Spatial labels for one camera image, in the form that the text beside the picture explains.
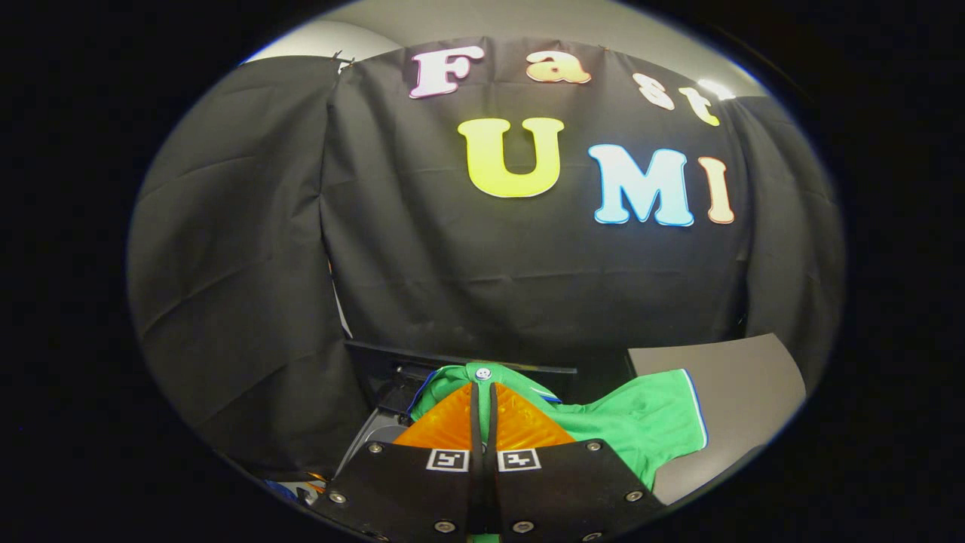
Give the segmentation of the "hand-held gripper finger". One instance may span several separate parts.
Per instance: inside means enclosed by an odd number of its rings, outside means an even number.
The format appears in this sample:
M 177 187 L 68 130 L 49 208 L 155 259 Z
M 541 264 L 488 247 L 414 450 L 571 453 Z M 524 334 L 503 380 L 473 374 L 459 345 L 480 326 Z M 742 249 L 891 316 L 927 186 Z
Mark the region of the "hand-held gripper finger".
M 479 388 L 463 385 L 406 430 L 377 430 L 310 505 L 372 542 L 465 542 L 479 498 Z
M 486 522 L 503 542 L 612 542 L 666 513 L 606 440 L 576 440 L 509 386 L 490 386 Z

